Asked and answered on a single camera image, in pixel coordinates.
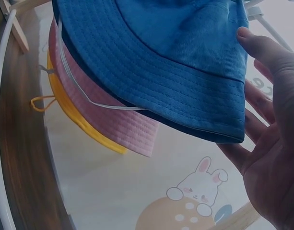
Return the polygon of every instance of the bunny ear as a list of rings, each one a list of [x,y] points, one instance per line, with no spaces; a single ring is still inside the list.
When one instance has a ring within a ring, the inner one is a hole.
[[[200,161],[198,167],[196,168],[196,172],[206,173],[208,171],[210,165],[211,165],[211,158],[205,157]]]
[[[219,186],[222,182],[228,180],[228,174],[223,169],[217,169],[212,173],[212,180],[217,186]]]

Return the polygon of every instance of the cartoon bunny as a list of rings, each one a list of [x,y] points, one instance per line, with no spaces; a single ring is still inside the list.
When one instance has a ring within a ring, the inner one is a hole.
[[[228,180],[228,174],[223,169],[217,169],[212,174],[208,172],[211,158],[204,157],[195,172],[181,181],[177,187],[167,190],[167,197],[178,201],[184,196],[197,201],[197,212],[204,217],[212,215],[212,206],[215,203],[218,186]]]

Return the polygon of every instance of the blue bucket hat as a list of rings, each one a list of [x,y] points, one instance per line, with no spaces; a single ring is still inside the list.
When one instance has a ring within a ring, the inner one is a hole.
[[[242,0],[53,0],[81,69],[126,106],[217,143],[244,140]]]

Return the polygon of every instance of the hand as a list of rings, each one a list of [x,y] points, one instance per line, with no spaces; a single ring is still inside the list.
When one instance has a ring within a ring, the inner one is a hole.
[[[218,144],[244,178],[253,207],[277,229],[294,230],[294,53],[270,38],[239,28],[237,39],[255,67],[273,83],[273,102],[249,81],[246,100],[269,126],[246,110],[245,131],[252,152]]]

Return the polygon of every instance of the bucket hat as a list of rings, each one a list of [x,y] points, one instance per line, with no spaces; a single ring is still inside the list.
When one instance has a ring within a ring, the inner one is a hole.
[[[244,140],[242,0],[53,0],[81,69],[125,106],[217,143]]]
[[[63,46],[69,67],[79,87],[94,101],[124,106],[97,86],[76,64]],[[79,88],[67,75],[63,66],[57,40],[57,25],[53,20],[49,34],[49,51],[52,64],[67,95],[81,115],[102,135],[138,154],[150,157],[156,139],[159,122],[135,111],[120,111],[90,104]]]
[[[47,53],[47,69],[53,69],[49,51]],[[97,142],[99,142],[103,146],[120,154],[126,153],[127,149],[125,147],[103,136],[86,121],[86,119],[80,114],[80,112],[73,105],[72,101],[70,100],[67,93],[65,92],[62,84],[60,83],[58,76],[55,73],[50,73],[48,77],[49,77],[52,92],[56,100],[58,101],[61,109],[74,123],[76,123],[87,135],[95,139]]]

